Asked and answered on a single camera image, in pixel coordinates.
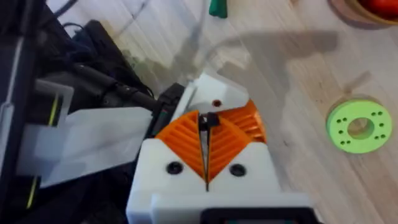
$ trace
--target black cable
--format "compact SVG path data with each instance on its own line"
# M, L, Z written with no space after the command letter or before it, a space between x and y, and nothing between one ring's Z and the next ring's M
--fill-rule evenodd
M60 9L55 11L55 13L50 16L49 18L44 19L40 24L39 27L46 27L54 20L58 19L58 17L62 16L66 13L73 5L76 4L78 0L68 0Z
M69 26L79 27L80 30L84 30L85 29L82 25L74 23L74 22L66 22L66 23L62 24L63 28L66 28L66 27L69 27Z

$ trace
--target light wood surface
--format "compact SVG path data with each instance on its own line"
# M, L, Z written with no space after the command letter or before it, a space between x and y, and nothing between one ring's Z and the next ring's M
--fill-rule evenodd
M205 67L244 85L284 190L308 193L327 224L398 223L397 131L352 155L325 130L330 108L355 96L377 99L397 126L398 28L350 27L326 0L228 0L226 20L208 15L208 1L143 2L84 0L60 20L101 21L157 94Z

